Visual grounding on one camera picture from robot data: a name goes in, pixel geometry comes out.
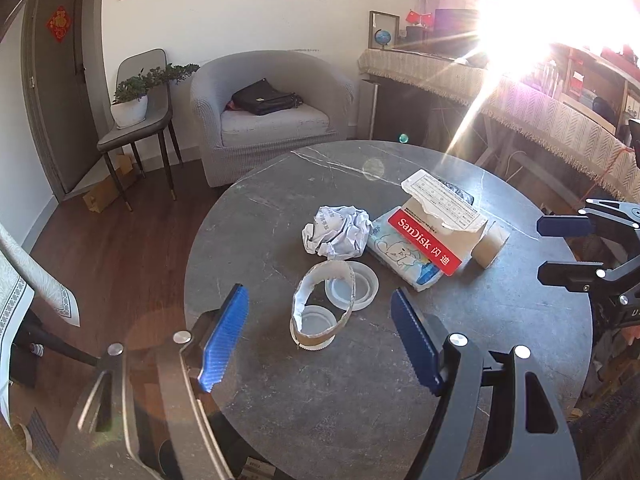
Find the red string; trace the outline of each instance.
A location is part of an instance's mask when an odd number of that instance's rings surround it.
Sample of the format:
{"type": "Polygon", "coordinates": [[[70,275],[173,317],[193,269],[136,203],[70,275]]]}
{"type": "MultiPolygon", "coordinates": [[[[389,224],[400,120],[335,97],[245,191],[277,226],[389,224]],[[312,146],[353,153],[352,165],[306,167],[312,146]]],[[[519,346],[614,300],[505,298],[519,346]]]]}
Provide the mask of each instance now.
{"type": "Polygon", "coordinates": [[[607,173],[609,173],[609,171],[611,171],[611,169],[616,165],[616,162],[620,158],[620,155],[622,155],[624,152],[633,153],[634,149],[628,148],[627,146],[622,146],[622,148],[619,148],[618,152],[616,153],[616,156],[607,166],[607,169],[604,170],[604,172],[596,179],[596,181],[593,183],[593,186],[589,188],[589,190],[584,194],[584,196],[580,200],[578,200],[578,203],[574,206],[574,209],[582,208],[582,204],[584,203],[584,200],[589,196],[591,191],[593,191],[593,188],[596,186],[599,186],[602,183],[602,181],[604,180],[604,177],[607,176],[607,173]]]}

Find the gray chair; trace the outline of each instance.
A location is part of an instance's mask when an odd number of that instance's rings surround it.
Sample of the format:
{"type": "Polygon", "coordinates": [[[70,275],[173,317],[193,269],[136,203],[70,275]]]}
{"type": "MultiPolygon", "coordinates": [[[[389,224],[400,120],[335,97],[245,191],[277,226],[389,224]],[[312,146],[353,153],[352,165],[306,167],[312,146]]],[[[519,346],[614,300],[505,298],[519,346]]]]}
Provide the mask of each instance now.
{"type": "Polygon", "coordinates": [[[191,83],[191,110],[209,185],[231,184],[289,150],[346,140],[353,95],[353,83],[335,66],[299,52],[243,52],[208,62],[191,83]],[[225,110],[235,92],[262,78],[305,104],[261,117],[225,110]]]}
{"type": "MultiPolygon", "coordinates": [[[[149,70],[161,67],[166,67],[166,54],[161,48],[150,50],[143,54],[137,54],[136,56],[125,59],[118,67],[117,82],[120,83],[129,77],[138,75],[140,71],[144,73],[149,70]]],[[[160,142],[160,152],[162,153],[162,162],[164,163],[164,172],[166,173],[166,179],[169,183],[169,189],[171,190],[171,196],[175,200],[174,180],[171,175],[171,166],[169,165],[169,157],[166,152],[166,143],[164,142],[164,129],[169,126],[169,134],[174,144],[175,153],[178,156],[180,165],[182,165],[182,155],[180,154],[180,147],[178,146],[178,140],[175,137],[174,124],[172,123],[172,117],[174,116],[174,109],[171,106],[171,93],[169,92],[169,85],[163,85],[156,88],[152,88],[148,93],[148,108],[146,110],[145,120],[141,123],[134,124],[128,128],[113,127],[108,134],[98,142],[98,151],[102,153],[104,161],[107,163],[111,177],[116,183],[118,192],[124,199],[125,204],[129,211],[132,208],[127,200],[127,196],[124,193],[122,184],[118,180],[113,164],[109,158],[109,152],[116,148],[121,148],[126,144],[131,145],[133,155],[136,157],[136,162],[140,168],[142,176],[146,177],[145,170],[142,167],[142,161],[140,160],[140,154],[136,148],[136,141],[140,139],[146,139],[152,135],[158,135],[158,141],[160,142]]]]}

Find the gray armchair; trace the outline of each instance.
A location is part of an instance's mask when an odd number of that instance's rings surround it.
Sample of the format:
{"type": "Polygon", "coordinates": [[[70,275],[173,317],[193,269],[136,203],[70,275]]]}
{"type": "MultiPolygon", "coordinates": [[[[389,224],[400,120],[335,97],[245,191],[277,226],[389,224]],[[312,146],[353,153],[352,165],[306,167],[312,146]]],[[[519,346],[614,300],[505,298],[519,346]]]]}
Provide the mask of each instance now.
{"type": "Polygon", "coordinates": [[[352,104],[353,83],[307,54],[265,50],[208,62],[191,84],[191,109],[209,185],[231,184],[289,150],[347,139],[352,104]],[[305,104],[260,117],[225,110],[235,92],[262,78],[305,104]]]}

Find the round table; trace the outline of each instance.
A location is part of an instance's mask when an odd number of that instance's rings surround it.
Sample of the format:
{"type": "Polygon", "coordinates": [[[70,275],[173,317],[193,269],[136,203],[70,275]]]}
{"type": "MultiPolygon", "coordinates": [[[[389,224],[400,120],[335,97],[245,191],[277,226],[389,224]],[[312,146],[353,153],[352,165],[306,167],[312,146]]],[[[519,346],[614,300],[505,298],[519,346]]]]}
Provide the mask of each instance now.
{"type": "MultiPolygon", "coordinates": [[[[296,347],[289,334],[292,296],[315,264],[301,231],[323,205],[354,205],[373,220],[408,195],[400,183],[420,168],[457,184],[511,237],[493,265],[473,260],[414,294],[424,312],[487,349],[531,348],[561,406],[571,408],[591,353],[587,295],[538,283],[545,260],[572,260],[567,244],[536,232],[540,211],[499,178],[463,160],[390,142],[332,142],[273,159],[239,180],[204,219],[191,249],[184,303],[187,326],[219,308],[235,283],[250,313],[213,397],[240,435],[297,480],[402,479],[438,399],[421,387],[389,314],[393,290],[408,286],[368,251],[358,260],[380,279],[366,309],[322,351],[296,347]]],[[[309,304],[328,307],[317,286],[309,304]]],[[[481,450],[490,393],[483,388],[468,467],[481,450]]]]}

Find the cardboard box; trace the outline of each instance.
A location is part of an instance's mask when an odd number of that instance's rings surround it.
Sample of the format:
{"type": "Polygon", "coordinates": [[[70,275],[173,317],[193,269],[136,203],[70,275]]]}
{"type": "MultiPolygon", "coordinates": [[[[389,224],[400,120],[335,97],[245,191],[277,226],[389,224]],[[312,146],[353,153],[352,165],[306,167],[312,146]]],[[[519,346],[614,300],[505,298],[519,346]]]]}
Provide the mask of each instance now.
{"type": "Polygon", "coordinates": [[[402,189],[411,198],[389,223],[451,276],[482,238],[488,219],[424,170],[402,189]]]}
{"type": "MultiPolygon", "coordinates": [[[[118,155],[116,161],[118,164],[118,168],[116,169],[118,179],[122,187],[128,189],[138,178],[136,172],[133,170],[131,159],[128,155],[118,155]]],[[[101,213],[118,197],[118,189],[110,175],[93,186],[91,191],[86,193],[83,198],[89,211],[101,213]]]]}

